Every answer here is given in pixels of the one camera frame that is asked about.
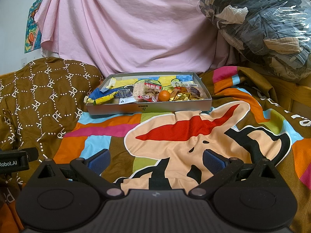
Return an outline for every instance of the pink cloth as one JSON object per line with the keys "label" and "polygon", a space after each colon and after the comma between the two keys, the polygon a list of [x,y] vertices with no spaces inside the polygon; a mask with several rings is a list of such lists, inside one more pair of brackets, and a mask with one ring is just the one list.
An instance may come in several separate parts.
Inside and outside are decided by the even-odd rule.
{"label": "pink cloth", "polygon": [[125,72],[205,72],[235,63],[233,49],[182,0],[43,0],[41,46],[63,59]]}

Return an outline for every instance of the box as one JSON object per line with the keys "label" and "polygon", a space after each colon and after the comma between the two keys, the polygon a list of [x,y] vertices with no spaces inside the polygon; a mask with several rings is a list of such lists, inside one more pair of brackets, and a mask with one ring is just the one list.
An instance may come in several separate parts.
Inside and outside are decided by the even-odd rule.
{"label": "box", "polygon": [[99,89],[106,87],[110,79],[117,80],[131,79],[131,78],[145,78],[146,76],[170,76],[170,75],[192,75],[193,82],[199,84],[207,95],[208,99],[195,101],[180,101],[180,102],[156,102],[156,103],[127,103],[127,104],[102,104],[92,105],[87,104],[87,110],[90,115],[110,115],[110,114],[133,114],[133,113],[150,113],[150,112],[176,112],[176,111],[209,111],[211,108],[211,95],[200,78],[194,72],[146,72],[146,73],[127,73],[127,74],[113,74],[109,75],[98,86]]}

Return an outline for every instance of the blanket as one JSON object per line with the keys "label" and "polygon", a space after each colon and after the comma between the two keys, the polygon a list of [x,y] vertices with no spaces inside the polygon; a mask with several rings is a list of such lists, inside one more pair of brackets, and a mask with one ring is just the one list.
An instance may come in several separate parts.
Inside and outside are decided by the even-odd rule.
{"label": "blanket", "polygon": [[227,66],[202,75],[213,97],[208,112],[142,113],[91,117],[81,114],[54,156],[56,163],[89,158],[102,149],[110,165],[101,173],[127,193],[131,188],[186,192],[213,174],[206,149],[245,163],[270,159],[298,201],[291,225],[310,232],[311,121],[277,104],[271,84],[252,69]]}
{"label": "blanket", "polygon": [[86,110],[85,95],[102,81],[99,70],[74,60],[42,58],[0,77],[0,148],[36,147],[39,158],[30,169],[0,179],[0,232],[23,226],[15,211],[22,185],[46,158],[53,158],[63,135],[72,131]]}

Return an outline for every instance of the metal screw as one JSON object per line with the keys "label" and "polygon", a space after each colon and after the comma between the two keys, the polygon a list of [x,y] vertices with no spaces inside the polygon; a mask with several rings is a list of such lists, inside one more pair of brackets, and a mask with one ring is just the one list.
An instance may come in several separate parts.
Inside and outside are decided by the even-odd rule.
{"label": "metal screw", "polygon": [[110,196],[119,196],[122,194],[122,190],[119,188],[110,188],[107,190],[107,194]]}
{"label": "metal screw", "polygon": [[203,196],[206,194],[206,190],[200,187],[191,190],[191,193],[195,196]]}

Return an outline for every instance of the colorful drawing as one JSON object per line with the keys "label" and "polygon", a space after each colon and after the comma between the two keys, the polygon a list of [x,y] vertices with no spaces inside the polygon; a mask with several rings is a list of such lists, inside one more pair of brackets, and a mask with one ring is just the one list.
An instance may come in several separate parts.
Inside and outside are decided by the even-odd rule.
{"label": "colorful drawing", "polygon": [[36,0],[29,9],[24,53],[41,48],[41,32],[34,19],[37,11],[40,8],[41,2],[42,0]]}

